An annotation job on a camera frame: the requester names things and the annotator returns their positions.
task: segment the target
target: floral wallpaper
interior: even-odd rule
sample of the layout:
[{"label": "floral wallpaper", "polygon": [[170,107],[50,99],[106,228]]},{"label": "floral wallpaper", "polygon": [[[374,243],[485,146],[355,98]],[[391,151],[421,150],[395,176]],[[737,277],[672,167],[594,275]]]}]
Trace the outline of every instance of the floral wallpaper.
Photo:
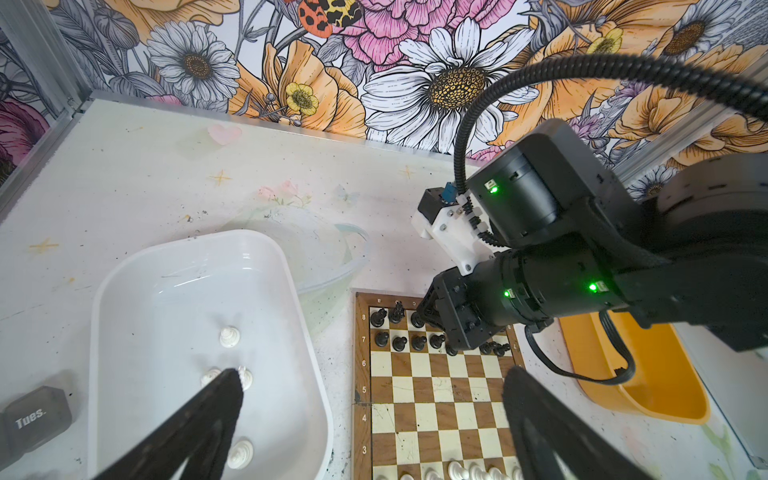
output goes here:
[{"label": "floral wallpaper", "polygon": [[0,30],[0,185],[54,119],[50,102]]},{"label": "floral wallpaper", "polygon": [[[524,65],[615,52],[740,73],[768,50],[760,0],[43,1],[95,88],[443,154],[468,105]],[[562,118],[613,167],[700,102],[637,82],[537,84],[482,114],[468,158]],[[635,194],[730,151],[768,151],[768,127],[734,115]]]}]

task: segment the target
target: yellow plastic bin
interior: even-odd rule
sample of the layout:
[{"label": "yellow plastic bin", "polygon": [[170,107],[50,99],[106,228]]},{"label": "yellow plastic bin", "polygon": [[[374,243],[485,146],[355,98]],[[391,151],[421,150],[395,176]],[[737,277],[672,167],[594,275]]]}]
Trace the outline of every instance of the yellow plastic bin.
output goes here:
[{"label": "yellow plastic bin", "polygon": [[[623,385],[606,386],[579,380],[595,403],[616,412],[648,415],[671,422],[703,425],[710,418],[710,403],[671,325],[641,329],[629,313],[611,318],[637,364],[634,378]],[[560,319],[574,371],[606,379],[614,369],[627,367],[603,331],[597,313]]]}]

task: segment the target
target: table surface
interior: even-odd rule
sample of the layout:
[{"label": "table surface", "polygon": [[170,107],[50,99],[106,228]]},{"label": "table surface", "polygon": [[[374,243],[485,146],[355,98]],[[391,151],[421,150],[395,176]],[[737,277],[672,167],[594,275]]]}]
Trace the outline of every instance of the table surface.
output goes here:
[{"label": "table surface", "polygon": [[[74,414],[67,432],[0,478],[85,478],[88,345],[99,284],[132,253],[221,230],[263,204],[261,187],[290,180],[299,196],[311,195],[304,207],[313,215],[368,232],[369,262],[353,290],[419,295],[451,266],[410,225],[424,189],[452,180],[448,157],[248,124],[220,146],[207,133],[214,123],[222,122],[96,100],[0,224],[0,408],[45,384],[66,391]],[[333,413],[327,478],[350,478],[352,304],[351,294],[325,304],[315,298],[306,318]],[[570,368],[557,324],[539,343]],[[521,351],[534,377],[655,478],[768,478],[749,473],[715,405],[708,425],[728,442],[700,426],[603,409],[574,380],[550,373],[527,345]]]}]

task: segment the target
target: chess piece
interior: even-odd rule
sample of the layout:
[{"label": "chess piece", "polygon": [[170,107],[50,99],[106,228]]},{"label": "chess piece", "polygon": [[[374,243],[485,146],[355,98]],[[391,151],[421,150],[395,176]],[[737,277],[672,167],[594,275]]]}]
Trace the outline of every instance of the chess piece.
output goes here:
[{"label": "chess piece", "polygon": [[491,476],[491,480],[511,480],[507,475],[504,475],[501,470],[496,467],[491,467],[488,470],[488,474]]},{"label": "chess piece", "polygon": [[494,348],[493,353],[495,353],[496,356],[504,356],[504,353],[508,352],[509,350],[511,350],[511,347],[509,346],[508,343],[506,343],[505,345],[499,345],[496,348]]},{"label": "chess piece", "polygon": [[491,476],[485,472],[480,465],[473,465],[469,468],[469,480],[491,480]]},{"label": "chess piece", "polygon": [[227,349],[231,349],[240,341],[240,331],[233,326],[225,326],[219,334],[219,343]]},{"label": "chess piece", "polygon": [[468,480],[469,470],[458,462],[451,462],[448,464],[448,478],[451,480]]},{"label": "chess piece", "polygon": [[427,337],[423,335],[417,335],[411,339],[411,346],[416,352],[424,350],[424,346],[427,344]]},{"label": "chess piece", "polygon": [[373,339],[378,346],[386,346],[389,343],[389,332],[379,332],[376,334],[376,338]]},{"label": "chess piece", "polygon": [[396,352],[401,352],[406,347],[406,343],[408,343],[408,339],[404,336],[396,336],[392,341],[392,348],[395,349]]},{"label": "chess piece", "polygon": [[419,312],[411,313],[411,325],[415,329],[420,329],[424,326],[424,319],[419,315]]},{"label": "chess piece", "polygon": [[432,335],[429,337],[429,345],[431,345],[433,349],[440,348],[443,342],[445,342],[445,335]]},{"label": "chess piece", "polygon": [[373,325],[376,328],[379,328],[381,325],[384,325],[385,318],[386,318],[386,308],[379,309],[378,311],[371,313],[371,325]]},{"label": "chess piece", "polygon": [[253,458],[253,444],[247,440],[240,440],[232,447],[227,456],[227,466],[235,470],[246,468]]},{"label": "chess piece", "polygon": [[205,375],[203,375],[200,378],[200,386],[206,386],[209,383],[213,382],[213,380],[219,376],[221,373],[221,370],[213,368],[205,372]]},{"label": "chess piece", "polygon": [[392,323],[400,323],[400,320],[406,316],[406,309],[402,306],[400,300],[395,302],[395,308],[389,309],[389,321]]},{"label": "chess piece", "polygon": [[243,386],[244,392],[253,385],[253,374],[244,366],[237,367],[237,375],[240,376],[240,384]]}]

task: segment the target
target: black chess piece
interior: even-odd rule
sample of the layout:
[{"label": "black chess piece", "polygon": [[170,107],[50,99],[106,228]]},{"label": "black chess piece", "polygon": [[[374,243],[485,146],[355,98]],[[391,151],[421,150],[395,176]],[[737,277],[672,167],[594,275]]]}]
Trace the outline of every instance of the black chess piece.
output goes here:
[{"label": "black chess piece", "polygon": [[424,346],[427,344],[427,337],[423,335],[417,335],[411,339],[411,346],[416,352],[424,350]]},{"label": "black chess piece", "polygon": [[499,345],[496,348],[494,348],[493,353],[495,353],[496,356],[504,356],[504,353],[508,352],[509,350],[511,350],[511,347],[509,346],[508,343],[506,343],[505,345]]},{"label": "black chess piece", "polygon": [[378,346],[386,346],[389,343],[389,332],[379,332],[373,340]]},{"label": "black chess piece", "polygon": [[406,316],[406,309],[402,306],[400,300],[395,302],[395,308],[389,309],[389,321],[392,323],[400,323],[400,320]]},{"label": "black chess piece", "polygon": [[371,313],[371,325],[375,328],[379,328],[384,325],[384,319],[386,318],[386,308],[379,309],[378,311]]},{"label": "black chess piece", "polygon": [[431,345],[433,349],[440,348],[443,342],[445,342],[445,335],[432,335],[429,337],[429,345]]},{"label": "black chess piece", "polygon": [[396,352],[401,352],[406,347],[406,343],[408,343],[408,339],[404,336],[396,336],[392,341],[392,347]]},{"label": "black chess piece", "polygon": [[424,319],[419,315],[419,312],[411,313],[411,325],[416,329],[420,329],[424,326]]}]

